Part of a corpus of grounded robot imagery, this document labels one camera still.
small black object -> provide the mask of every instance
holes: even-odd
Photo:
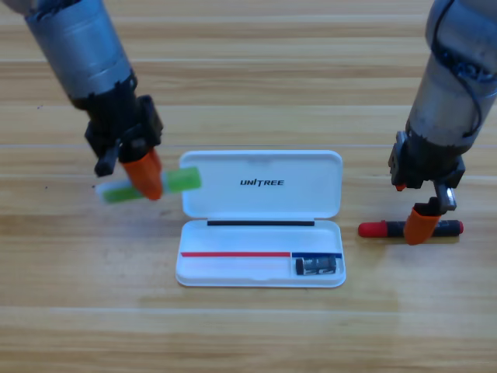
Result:
[[[296,258],[295,269],[299,276],[334,274],[336,272],[336,257],[327,255],[306,259]]]
[[[248,220],[248,221],[238,221],[238,220],[209,220],[207,222],[209,226],[293,226],[293,227],[314,227],[314,221],[266,221],[266,220]]]
[[[404,237],[405,221],[387,221],[388,237]],[[433,231],[432,237],[458,237],[462,233],[458,220],[441,220]]]

cable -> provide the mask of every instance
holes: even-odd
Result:
[[[476,120],[476,126],[472,125],[471,130],[463,134],[463,138],[470,138],[473,136],[483,124],[483,114],[481,112],[481,105],[476,93],[471,88],[468,82],[466,82],[461,76],[461,70],[459,68],[464,67],[465,63],[457,63],[457,59],[448,51],[444,50],[438,41],[438,32],[440,29],[440,24],[442,23],[445,15],[449,12],[450,7],[455,3],[456,0],[450,0],[443,8],[440,17],[436,21],[435,30],[433,31],[433,42],[432,42],[432,52],[439,63],[447,67],[452,74],[452,76],[463,86],[466,93],[471,97],[473,101],[474,108],[476,109],[476,114],[478,120]]]

black strip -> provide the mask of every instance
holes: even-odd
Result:
[[[243,221],[243,220],[213,220],[208,221],[207,225],[213,226],[241,226],[241,225],[250,225],[250,226],[292,226],[292,227],[314,227],[315,223],[313,221]]]
[[[334,256],[336,259],[343,258],[343,255],[339,253],[292,253],[292,258],[314,259],[324,256]]]

marker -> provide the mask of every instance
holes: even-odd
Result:
[[[365,239],[404,237],[405,221],[381,221],[379,223],[363,223],[358,232]],[[464,226],[458,220],[439,221],[432,237],[458,237],[464,231]]]

red stripe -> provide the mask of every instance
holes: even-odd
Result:
[[[272,257],[272,258],[289,258],[290,257],[290,253],[285,253],[285,252],[278,252],[278,253],[254,253],[254,252],[236,252],[236,251],[232,251],[232,252],[208,252],[208,253],[205,253],[205,252],[188,252],[188,253],[181,253],[181,256],[184,256],[184,257],[189,257],[189,258],[192,258],[192,257],[196,257],[196,258],[200,258],[200,257],[203,257],[203,258],[207,258],[207,257],[222,257],[222,256],[225,256],[225,257],[244,257],[244,258],[267,258],[267,257]]]

